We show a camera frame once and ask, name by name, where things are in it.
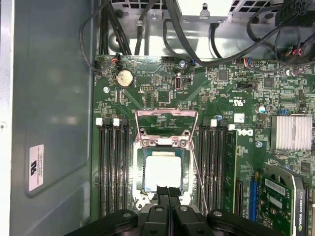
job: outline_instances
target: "blue pcie slot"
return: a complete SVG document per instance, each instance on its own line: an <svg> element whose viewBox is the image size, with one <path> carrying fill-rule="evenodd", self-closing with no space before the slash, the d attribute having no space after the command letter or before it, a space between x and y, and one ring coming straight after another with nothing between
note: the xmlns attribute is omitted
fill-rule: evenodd
<svg viewBox="0 0 315 236"><path fill-rule="evenodd" d="M251 221L256 221L256 209L257 209L257 187L256 181L250 181L250 209L249 209L249 219Z"/></svg>

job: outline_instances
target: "blue wire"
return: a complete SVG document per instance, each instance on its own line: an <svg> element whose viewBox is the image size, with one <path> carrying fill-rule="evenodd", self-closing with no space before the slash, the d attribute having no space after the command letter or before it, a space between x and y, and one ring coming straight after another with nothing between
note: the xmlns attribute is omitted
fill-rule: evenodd
<svg viewBox="0 0 315 236"><path fill-rule="evenodd" d="M249 66L250 65L250 62L252 61L252 59L251 58L249 58L248 59L248 61L247 61L247 66Z"/></svg>

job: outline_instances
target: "motherboard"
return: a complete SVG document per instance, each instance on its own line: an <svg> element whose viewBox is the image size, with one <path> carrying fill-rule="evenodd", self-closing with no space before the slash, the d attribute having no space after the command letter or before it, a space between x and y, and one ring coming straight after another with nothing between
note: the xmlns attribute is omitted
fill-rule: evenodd
<svg viewBox="0 0 315 236"><path fill-rule="evenodd" d="M95 58L99 68L111 61L94 76L92 221L141 211L168 186L203 214L224 208L284 234L315 234L314 66L268 74L242 60Z"/></svg>

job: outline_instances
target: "silver heatsink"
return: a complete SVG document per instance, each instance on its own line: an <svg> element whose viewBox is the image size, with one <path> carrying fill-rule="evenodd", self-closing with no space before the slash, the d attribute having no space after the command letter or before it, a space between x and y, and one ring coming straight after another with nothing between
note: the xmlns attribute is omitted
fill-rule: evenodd
<svg viewBox="0 0 315 236"><path fill-rule="evenodd" d="M273 150L311 150L311 116L273 116L271 143Z"/></svg>

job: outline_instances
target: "black ram slot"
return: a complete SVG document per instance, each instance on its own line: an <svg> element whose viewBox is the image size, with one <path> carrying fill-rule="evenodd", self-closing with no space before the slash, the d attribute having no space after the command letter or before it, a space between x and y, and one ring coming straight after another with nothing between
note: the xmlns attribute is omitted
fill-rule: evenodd
<svg viewBox="0 0 315 236"><path fill-rule="evenodd" d="M123 209L127 209L128 205L128 162L129 162L129 126L122 124L122 147L121 147L121 163L122 163L122 197Z"/></svg>
<svg viewBox="0 0 315 236"><path fill-rule="evenodd" d="M240 180L237 180L234 213L239 216L242 216L243 214L243 192L244 192L244 183Z"/></svg>
<svg viewBox="0 0 315 236"><path fill-rule="evenodd" d="M116 212L120 210L120 161L121 161L121 139L122 131L120 126L114 127L114 143L113 143L113 178L114 181L112 183L113 193L112 196L114 200L114 209Z"/></svg>
<svg viewBox="0 0 315 236"><path fill-rule="evenodd" d="M224 156L225 156L225 143L226 143L226 127L219 127L217 131L217 152L216 152L216 162L215 162L215 200L214 208L222 207L223 200L223 165L224 165Z"/></svg>
<svg viewBox="0 0 315 236"><path fill-rule="evenodd" d="M105 143L105 125L102 126L99 129L99 199L100 199L100 206L99 206L99 217L103 217L103 212L104 212L104 155L105 155L105 150L104 150L104 143Z"/></svg>
<svg viewBox="0 0 315 236"><path fill-rule="evenodd" d="M209 210L215 209L215 171L216 171L216 145L217 145L217 132L215 128L210 128L209 132L209 140L208 140L208 163L207 163L207 179L209 180L209 187L208 187L208 208Z"/></svg>
<svg viewBox="0 0 315 236"><path fill-rule="evenodd" d="M201 126L199 132L199 152L198 152L198 167L201 175L201 180L204 187L205 197L208 198L208 189L209 189L209 178L207 178L208 174L208 168L207 163L209 162L209 141L210 141L210 130L206 126ZM198 199L197 199L197 205L198 208L201 209L201 206L203 206L203 197L202 197L202 191L201 186L198 180Z"/></svg>
<svg viewBox="0 0 315 236"><path fill-rule="evenodd" d="M222 207L225 143L226 127L200 127L198 165L209 210ZM202 205L200 185L198 185L198 193L198 206L200 207Z"/></svg>
<svg viewBox="0 0 315 236"><path fill-rule="evenodd" d="M103 169L104 175L106 176L106 194L105 196L105 202L106 202L106 209L104 212L104 215L109 215L113 212L112 208L112 162L113 162L113 145L114 145L114 139L113 139L113 127L109 126L109 128L105 131L108 135L106 135L108 138L105 139L105 163L106 166Z"/></svg>

